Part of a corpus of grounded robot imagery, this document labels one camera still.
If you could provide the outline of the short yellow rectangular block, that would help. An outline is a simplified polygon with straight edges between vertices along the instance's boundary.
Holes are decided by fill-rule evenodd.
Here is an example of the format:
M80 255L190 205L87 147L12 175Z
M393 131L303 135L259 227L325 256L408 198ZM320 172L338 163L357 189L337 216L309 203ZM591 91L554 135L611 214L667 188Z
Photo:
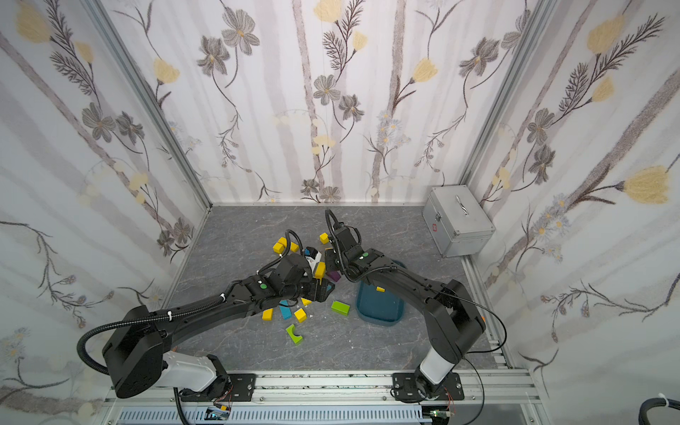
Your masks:
M326 264L323 261L320 261L316 264L315 269L313 271L313 276L315 279L321 280L325 277L326 274Z

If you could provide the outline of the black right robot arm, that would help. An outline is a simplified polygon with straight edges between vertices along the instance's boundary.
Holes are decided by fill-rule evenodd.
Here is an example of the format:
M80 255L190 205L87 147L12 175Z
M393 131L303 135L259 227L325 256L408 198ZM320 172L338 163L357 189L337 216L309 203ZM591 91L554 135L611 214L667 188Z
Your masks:
M431 387L441 385L486 331L478 305L458 281L441 283L398 265L375 249L363 249L345 224L329 225L331 263L352 282L372 283L395 294L425 321L430 350L416 376Z

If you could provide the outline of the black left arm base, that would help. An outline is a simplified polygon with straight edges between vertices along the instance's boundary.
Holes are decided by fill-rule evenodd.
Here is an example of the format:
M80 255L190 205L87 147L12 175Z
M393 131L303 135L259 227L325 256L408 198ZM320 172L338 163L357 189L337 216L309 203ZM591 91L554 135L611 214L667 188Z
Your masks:
M215 379L202 391L182 389L179 391L180 401L184 402L250 402L253 399L256 374L229 374L220 360L212 354L206 357L215 369Z

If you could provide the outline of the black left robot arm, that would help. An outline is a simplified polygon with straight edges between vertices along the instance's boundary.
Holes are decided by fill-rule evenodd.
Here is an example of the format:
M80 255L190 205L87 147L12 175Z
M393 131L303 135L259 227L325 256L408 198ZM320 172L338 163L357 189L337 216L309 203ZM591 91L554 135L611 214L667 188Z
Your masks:
M153 387L174 387L183 401L212 401L233 384L214 355L174 354L173 348L223 323L257 315L285 300L324 302L334 283L294 254L265 274L234 281L220 295L185 306L130 310L113 326L102 354L118 398L132 398Z

